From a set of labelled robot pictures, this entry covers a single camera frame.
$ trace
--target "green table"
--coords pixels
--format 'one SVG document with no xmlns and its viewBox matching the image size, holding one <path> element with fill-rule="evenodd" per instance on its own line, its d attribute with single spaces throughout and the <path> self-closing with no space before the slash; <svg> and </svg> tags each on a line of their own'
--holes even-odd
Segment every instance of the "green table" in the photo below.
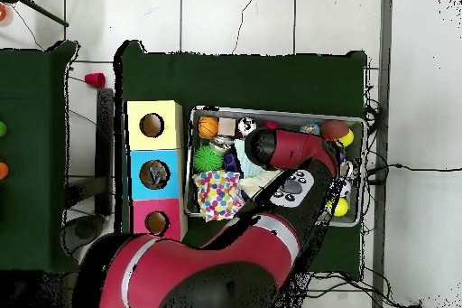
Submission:
<svg viewBox="0 0 462 308">
<path fill-rule="evenodd" d="M 66 70 L 77 44 L 0 51 L 0 270 L 76 271 L 60 244 L 65 209 Z"/>
<path fill-rule="evenodd" d="M 146 53 L 139 42 L 125 42 L 115 56 L 116 116 L 121 117 L 123 101 L 170 99 L 182 105 L 185 124 L 196 105 L 363 117 L 365 63 L 362 52 L 208 56 Z M 118 119 L 116 125 L 122 130 L 121 122 Z M 121 167 L 115 168 L 115 175 L 124 178 L 121 223 L 127 231 L 125 149 L 122 145 L 119 149 Z M 225 223 L 189 218 L 184 241 L 199 246 Z M 344 271 L 359 279 L 360 229 L 360 223 L 353 228 L 329 228 L 311 269 Z"/>
</svg>

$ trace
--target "green spiky ball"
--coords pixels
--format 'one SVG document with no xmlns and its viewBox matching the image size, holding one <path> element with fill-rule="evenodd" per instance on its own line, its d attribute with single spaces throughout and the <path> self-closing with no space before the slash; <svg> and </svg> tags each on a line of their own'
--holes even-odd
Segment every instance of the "green spiky ball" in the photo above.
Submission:
<svg viewBox="0 0 462 308">
<path fill-rule="evenodd" d="M 202 146 L 194 153 L 194 169 L 199 173 L 221 170 L 223 156 L 216 153 L 210 146 Z"/>
</svg>

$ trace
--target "cube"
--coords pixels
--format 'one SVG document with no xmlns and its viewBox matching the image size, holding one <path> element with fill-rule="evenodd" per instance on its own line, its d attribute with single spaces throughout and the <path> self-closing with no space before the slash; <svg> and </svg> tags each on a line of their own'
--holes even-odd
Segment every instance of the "cube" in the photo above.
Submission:
<svg viewBox="0 0 462 308">
<path fill-rule="evenodd" d="M 153 233 L 157 235 L 158 229 L 149 230 L 146 224 L 150 224 L 149 217 L 160 212 L 167 220 L 167 229 L 163 238 L 182 240 L 187 231 L 187 217 L 183 212 L 180 199 L 164 199 L 154 201 L 134 201 L 133 215 L 134 234 Z"/>
<path fill-rule="evenodd" d="M 183 147 L 182 109 L 176 102 L 126 101 L 124 112 L 127 150 Z"/>
<path fill-rule="evenodd" d="M 182 149 L 132 151 L 129 159 L 130 199 L 147 201 L 178 199 L 181 196 L 184 167 Z"/>
</svg>

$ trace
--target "small red cup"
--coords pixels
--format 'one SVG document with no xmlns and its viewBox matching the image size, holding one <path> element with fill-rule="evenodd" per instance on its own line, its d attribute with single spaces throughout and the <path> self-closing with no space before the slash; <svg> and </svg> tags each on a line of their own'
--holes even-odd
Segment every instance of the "small red cup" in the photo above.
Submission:
<svg viewBox="0 0 462 308">
<path fill-rule="evenodd" d="M 92 73 L 85 76 L 85 83 L 94 88 L 104 89 L 106 86 L 106 77 L 103 73 Z"/>
</svg>

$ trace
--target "red robot arm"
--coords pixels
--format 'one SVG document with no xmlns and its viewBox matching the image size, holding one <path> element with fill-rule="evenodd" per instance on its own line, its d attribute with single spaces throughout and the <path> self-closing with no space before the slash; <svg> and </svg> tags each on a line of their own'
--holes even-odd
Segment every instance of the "red robot arm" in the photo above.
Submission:
<svg viewBox="0 0 462 308">
<path fill-rule="evenodd" d="M 271 308 L 324 209 L 335 148 L 315 135 L 255 130 L 246 153 L 288 170 L 203 247 L 153 235 L 102 238 L 82 264 L 73 308 Z M 303 190 L 285 193 L 288 182 Z"/>
</svg>

